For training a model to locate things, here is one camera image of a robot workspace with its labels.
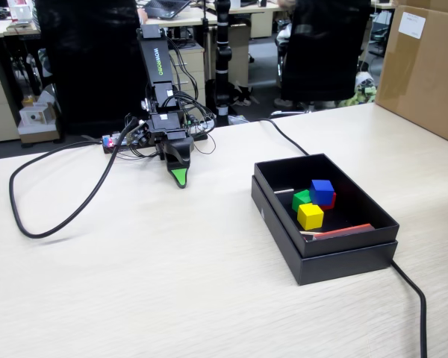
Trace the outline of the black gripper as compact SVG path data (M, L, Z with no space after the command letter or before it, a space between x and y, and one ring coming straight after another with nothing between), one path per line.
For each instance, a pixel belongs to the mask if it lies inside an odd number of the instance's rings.
M185 188L194 140L181 127L179 115L177 113L152 114L147 121L147 128L149 144L157 150L164 149L167 171L179 188Z

